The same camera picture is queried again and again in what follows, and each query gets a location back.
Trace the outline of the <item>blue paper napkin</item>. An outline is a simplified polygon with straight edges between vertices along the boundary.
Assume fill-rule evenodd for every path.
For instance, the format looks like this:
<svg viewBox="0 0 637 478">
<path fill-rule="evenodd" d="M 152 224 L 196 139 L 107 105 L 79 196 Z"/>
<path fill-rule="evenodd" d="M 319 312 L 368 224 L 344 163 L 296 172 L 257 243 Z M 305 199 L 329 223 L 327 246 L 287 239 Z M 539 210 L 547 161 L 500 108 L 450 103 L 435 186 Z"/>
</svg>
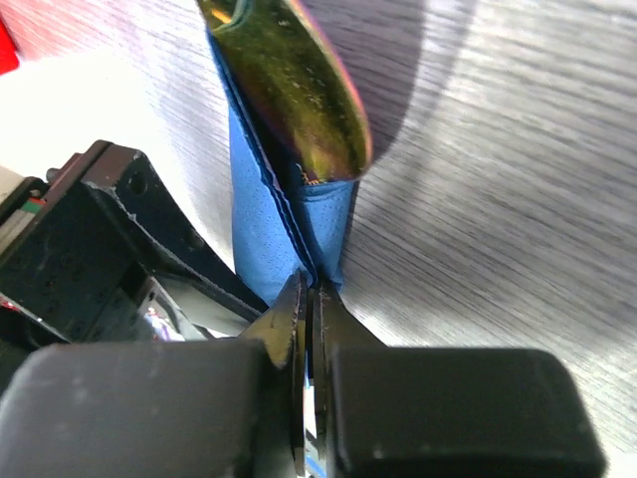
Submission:
<svg viewBox="0 0 637 478">
<path fill-rule="evenodd" d="M 263 148 L 246 102 L 232 78 L 220 45 L 207 34 L 218 77 L 228 102 L 232 176 L 232 244 L 235 271 L 267 304 L 289 276 L 305 273 L 341 289 L 341 256 L 354 198 L 354 183 L 337 181 L 281 186 Z"/>
</svg>

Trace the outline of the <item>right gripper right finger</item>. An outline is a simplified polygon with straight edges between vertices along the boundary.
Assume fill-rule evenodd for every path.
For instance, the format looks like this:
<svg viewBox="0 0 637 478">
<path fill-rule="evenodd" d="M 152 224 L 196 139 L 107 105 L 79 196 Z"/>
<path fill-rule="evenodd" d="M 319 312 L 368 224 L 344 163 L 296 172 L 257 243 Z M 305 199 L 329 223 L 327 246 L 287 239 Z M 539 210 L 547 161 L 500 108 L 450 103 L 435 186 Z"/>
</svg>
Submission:
<svg viewBox="0 0 637 478">
<path fill-rule="evenodd" d="M 312 477 L 600 477 L 607 460 L 573 377 L 525 348 L 384 344 L 335 287 L 309 326 Z"/>
</svg>

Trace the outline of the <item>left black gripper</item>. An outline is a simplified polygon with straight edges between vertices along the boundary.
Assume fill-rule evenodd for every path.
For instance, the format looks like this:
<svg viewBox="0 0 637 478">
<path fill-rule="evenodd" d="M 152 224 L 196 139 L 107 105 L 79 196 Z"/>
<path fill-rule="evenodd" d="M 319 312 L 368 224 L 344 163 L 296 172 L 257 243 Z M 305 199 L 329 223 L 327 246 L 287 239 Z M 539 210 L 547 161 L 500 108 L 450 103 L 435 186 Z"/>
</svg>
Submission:
<svg viewBox="0 0 637 478">
<path fill-rule="evenodd" d="M 5 344 L 193 341 L 166 282 L 252 323 L 267 310 L 202 239 L 140 150 L 99 140 L 1 207 Z"/>
</svg>

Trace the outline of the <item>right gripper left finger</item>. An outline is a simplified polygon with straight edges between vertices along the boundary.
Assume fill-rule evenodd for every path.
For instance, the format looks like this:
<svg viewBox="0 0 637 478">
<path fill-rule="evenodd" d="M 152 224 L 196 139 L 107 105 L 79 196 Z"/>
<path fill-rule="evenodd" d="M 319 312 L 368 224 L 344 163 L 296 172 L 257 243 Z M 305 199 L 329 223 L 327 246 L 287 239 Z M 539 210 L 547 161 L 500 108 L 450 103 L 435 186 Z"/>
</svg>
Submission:
<svg viewBox="0 0 637 478">
<path fill-rule="evenodd" d="M 303 475 L 307 291 L 291 276 L 235 338 L 31 354 L 1 399 L 2 475 Z"/>
</svg>

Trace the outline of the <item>iridescent gold spoon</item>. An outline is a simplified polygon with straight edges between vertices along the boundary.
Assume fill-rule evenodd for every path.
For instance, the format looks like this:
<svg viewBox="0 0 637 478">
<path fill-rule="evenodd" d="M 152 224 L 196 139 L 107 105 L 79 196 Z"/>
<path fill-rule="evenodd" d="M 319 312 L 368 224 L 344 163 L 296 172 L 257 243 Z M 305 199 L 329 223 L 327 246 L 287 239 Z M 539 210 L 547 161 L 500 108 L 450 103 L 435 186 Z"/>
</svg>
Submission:
<svg viewBox="0 0 637 478">
<path fill-rule="evenodd" d="M 220 63 L 253 117 L 318 184 L 359 179 L 372 163 L 364 106 L 301 1 L 201 1 Z"/>
</svg>

